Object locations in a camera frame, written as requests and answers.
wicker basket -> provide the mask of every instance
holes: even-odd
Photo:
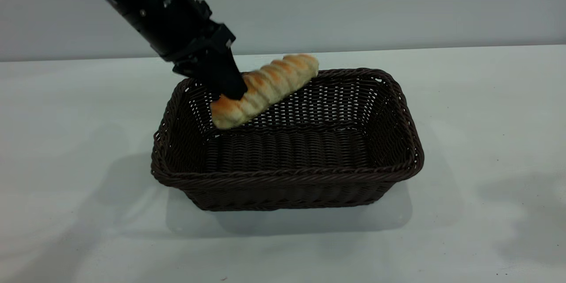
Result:
[[[320,71],[255,120],[218,130],[212,94],[176,87],[154,136],[152,174],[204,210],[351,207],[423,167],[398,83],[376,69]]]

white table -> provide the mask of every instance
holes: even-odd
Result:
[[[564,282],[566,46],[317,57],[407,96],[425,168],[377,204],[202,212],[149,173],[170,65],[0,63],[0,282]]]

basket bottom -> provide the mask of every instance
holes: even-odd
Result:
[[[206,172],[373,168],[361,130],[237,130],[207,144]]]

bread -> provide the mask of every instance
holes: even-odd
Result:
[[[318,75],[319,63],[307,54],[287,55],[259,70],[243,73],[248,91],[241,100],[222,95],[210,103],[212,122],[229,130],[256,118],[269,106],[301,89]]]

basket rim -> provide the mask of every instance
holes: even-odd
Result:
[[[225,187],[225,186],[247,186],[253,187],[260,181],[265,185],[269,184],[312,184],[310,177],[316,176],[316,183],[340,183],[340,182],[399,182],[415,176],[424,165],[424,152],[419,140],[417,130],[412,120],[409,108],[406,103],[405,95],[402,93],[401,86],[392,76],[380,69],[355,68],[355,69],[326,69],[319,72],[318,77],[341,77],[341,76],[374,76],[390,83],[390,90],[397,93],[399,106],[396,110],[399,116],[405,120],[404,129],[409,136],[410,147],[414,153],[405,161],[392,166],[381,166],[377,168],[299,168],[284,170],[255,170],[252,172],[172,172],[164,161],[168,148],[169,135],[164,134],[164,120],[168,113],[174,109],[186,89],[193,86],[195,79],[184,79],[179,82],[172,93],[172,97],[167,104],[164,118],[161,121],[159,130],[154,134],[154,147],[152,152],[152,174],[162,184],[176,188],[203,188],[203,187]],[[411,173],[399,177],[398,172],[410,170]]]

